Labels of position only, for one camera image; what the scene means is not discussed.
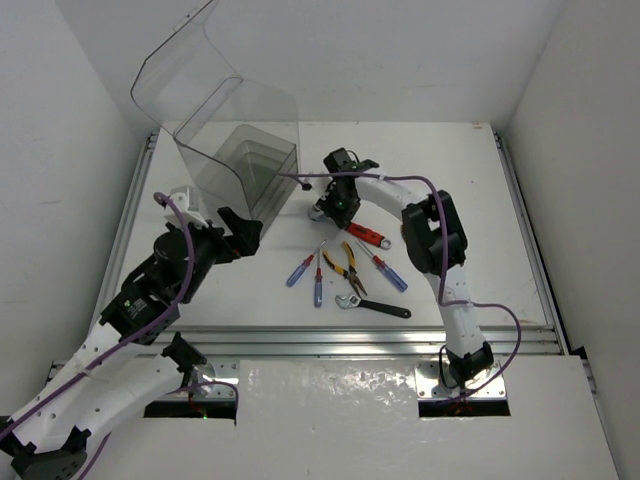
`transparent container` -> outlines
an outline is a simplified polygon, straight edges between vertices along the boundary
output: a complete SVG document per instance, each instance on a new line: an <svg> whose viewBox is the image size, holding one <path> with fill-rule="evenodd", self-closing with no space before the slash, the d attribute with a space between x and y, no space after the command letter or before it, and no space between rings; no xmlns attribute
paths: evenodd
<svg viewBox="0 0 640 480"><path fill-rule="evenodd" d="M207 213L230 206L262 234L295 188L298 108L290 94L239 75L209 40L212 0L143 63L136 105L169 132Z"/></svg>

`white wall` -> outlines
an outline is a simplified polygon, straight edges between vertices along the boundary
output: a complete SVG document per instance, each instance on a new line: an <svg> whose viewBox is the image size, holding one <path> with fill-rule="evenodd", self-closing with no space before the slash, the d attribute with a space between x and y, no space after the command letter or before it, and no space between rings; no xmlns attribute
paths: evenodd
<svg viewBox="0 0 640 480"><path fill-rule="evenodd" d="M640 478L640 3L567 0L509 128L574 346L622 478Z"/></svg>
<svg viewBox="0 0 640 480"><path fill-rule="evenodd" d="M4 415L86 335L138 146L52 2L2 2L0 65Z"/></svg>
<svg viewBox="0 0 640 480"><path fill-rule="evenodd" d="M57 0L107 91L198 0ZM211 37L242 74L295 94L303 120L489 121L513 114L562 0L221 0Z"/></svg>

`plier handle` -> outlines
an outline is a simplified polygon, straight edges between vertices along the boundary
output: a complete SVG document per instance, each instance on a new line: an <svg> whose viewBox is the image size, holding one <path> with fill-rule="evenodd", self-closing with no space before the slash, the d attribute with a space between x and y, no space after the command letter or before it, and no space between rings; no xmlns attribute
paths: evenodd
<svg viewBox="0 0 640 480"><path fill-rule="evenodd" d="M358 278L358 272L356 271L356 257L353 253L353 249L347 242L342 242L342 248L347 252L347 258L349 259L348 270L334 262L329 256L329 252L326 250L322 251L322 257L324 258L324 261L327 262L327 265L329 265L331 270L336 272L338 275L342 275L342 277L349 281L349 285L351 285L351 288L353 288L359 296L362 296L363 294L366 296L367 291L364 289L360 278Z"/></svg>

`red tool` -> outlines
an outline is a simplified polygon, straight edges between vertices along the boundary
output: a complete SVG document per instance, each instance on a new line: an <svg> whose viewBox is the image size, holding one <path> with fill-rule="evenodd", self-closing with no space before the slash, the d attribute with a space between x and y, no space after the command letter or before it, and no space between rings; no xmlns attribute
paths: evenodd
<svg viewBox="0 0 640 480"><path fill-rule="evenodd" d="M391 240L384 235L380 235L378 232L371 230L370 228L363 227L357 223L351 223L347 227L347 232L356 238L359 238L363 242L370 243L383 250L389 250L391 248Z"/></svg>

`hand tool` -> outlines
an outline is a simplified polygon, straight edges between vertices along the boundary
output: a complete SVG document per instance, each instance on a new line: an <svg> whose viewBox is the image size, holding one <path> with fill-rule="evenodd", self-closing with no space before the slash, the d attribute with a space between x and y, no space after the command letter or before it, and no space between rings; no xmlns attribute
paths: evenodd
<svg viewBox="0 0 640 480"><path fill-rule="evenodd" d="M378 267L380 273L382 273L387 278L387 280L389 280L393 284L394 287L396 287L401 292L404 292L407 288L409 288L407 282L402 280L402 278L400 278L400 275L398 275L379 256L375 255L371 250L369 250L369 248L364 243L358 240L358 245L360 245L360 248L367 252L367 255L371 257L371 260L373 260L373 263L376 264L376 267Z"/></svg>
<svg viewBox="0 0 640 480"><path fill-rule="evenodd" d="M344 250L347 252L347 257L349 258L349 270L345 270L340 265L331 260L329 252L327 252L326 250L322 252L322 256L327 262L327 265L329 265L334 272L336 272L338 275L342 275L349 281L349 285L351 285L351 288L353 288L353 290L358 295L361 296L360 290L362 290L362 293L364 295L367 295L367 291L364 289L364 287L362 286L362 282L358 278L358 272L356 272L356 257L353 254L351 245L349 245L347 242L342 242L342 248L344 248Z"/></svg>
<svg viewBox="0 0 640 480"><path fill-rule="evenodd" d="M316 308L320 308L322 306L322 268L320 267L320 248L318 248L316 255L318 255L318 266L316 268L316 287L313 292L313 304Z"/></svg>
<svg viewBox="0 0 640 480"><path fill-rule="evenodd" d="M355 293L348 295L336 295L336 303L344 310L360 307L375 310L376 312L386 313L387 315L393 315L394 317L411 318L411 310L402 307L394 307L393 305L387 305L385 303L363 300Z"/></svg>
<svg viewBox="0 0 640 480"><path fill-rule="evenodd" d="M391 240L370 228L363 227L358 223L351 222L347 227L347 232L354 237L364 240L365 242L383 250L389 250L391 248Z"/></svg>
<svg viewBox="0 0 640 480"><path fill-rule="evenodd" d="M311 254L309 255L307 258L305 258L302 263L298 266L298 268L296 268L293 273L291 274L291 276L289 278L287 278L287 287L293 287L296 282L298 281L298 279L302 276L302 274L304 273L304 271L307 269L307 267L309 265L311 265L311 260L313 260L313 256L315 255L316 252L318 252L318 254L320 253L320 249L322 248L322 246L324 245L324 243L327 241L327 239L325 238L322 243L318 246L318 248Z"/></svg>

